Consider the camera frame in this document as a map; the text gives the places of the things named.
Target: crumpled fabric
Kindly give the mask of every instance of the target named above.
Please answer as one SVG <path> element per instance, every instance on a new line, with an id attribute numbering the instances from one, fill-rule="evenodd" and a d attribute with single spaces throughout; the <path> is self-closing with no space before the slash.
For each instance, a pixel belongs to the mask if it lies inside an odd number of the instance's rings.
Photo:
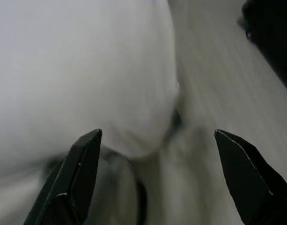
<path id="1" fill-rule="evenodd" d="M 96 128 L 127 157 L 151 154 L 177 95 L 166 0 L 0 0 L 0 178 Z"/>

